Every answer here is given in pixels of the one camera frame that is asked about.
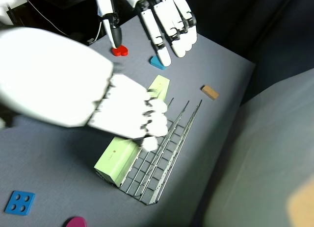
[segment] blue block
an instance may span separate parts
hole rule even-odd
[[[30,210],[34,198],[35,194],[33,193],[14,191],[4,212],[14,215],[26,216]]]
[[[158,59],[158,57],[156,55],[151,58],[150,63],[154,67],[159,68],[161,70],[165,70],[166,69],[166,67],[162,65],[162,63],[159,61],[159,59]]]

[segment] gray fabric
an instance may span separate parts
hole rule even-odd
[[[313,122],[314,69],[276,83],[242,106],[204,226],[289,226],[288,199],[313,176]]]
[[[91,48],[123,63],[125,74],[145,87],[158,74],[168,77],[166,101],[175,98],[169,118],[190,100],[183,118],[186,123],[203,99],[159,203],[145,206],[94,173],[95,162],[110,142],[106,133],[61,128],[20,116],[15,127],[0,133],[0,203],[5,208],[13,190],[34,192],[36,197],[27,217],[0,213],[1,226],[61,226],[76,215],[83,216],[90,227],[186,226],[191,221],[254,64],[199,35],[186,57],[171,53],[172,65],[161,71],[148,62],[154,51],[138,18],[125,23],[122,30],[128,57],[114,57],[107,38]],[[201,92],[204,84],[220,93],[216,101]]]

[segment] beige object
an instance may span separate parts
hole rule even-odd
[[[294,227],[314,227],[314,180],[291,196],[288,213]]]
[[[202,91],[213,101],[218,98],[219,94],[210,86],[203,86]]]

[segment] light green block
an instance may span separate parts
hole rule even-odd
[[[153,90],[151,96],[164,101],[169,82],[169,79],[158,75],[148,88]],[[101,178],[120,187],[140,152],[141,148],[133,140],[114,137],[94,168]]]

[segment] red heart-shaped block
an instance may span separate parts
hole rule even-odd
[[[129,54],[128,48],[125,46],[119,46],[118,48],[111,49],[114,56],[127,56]]]

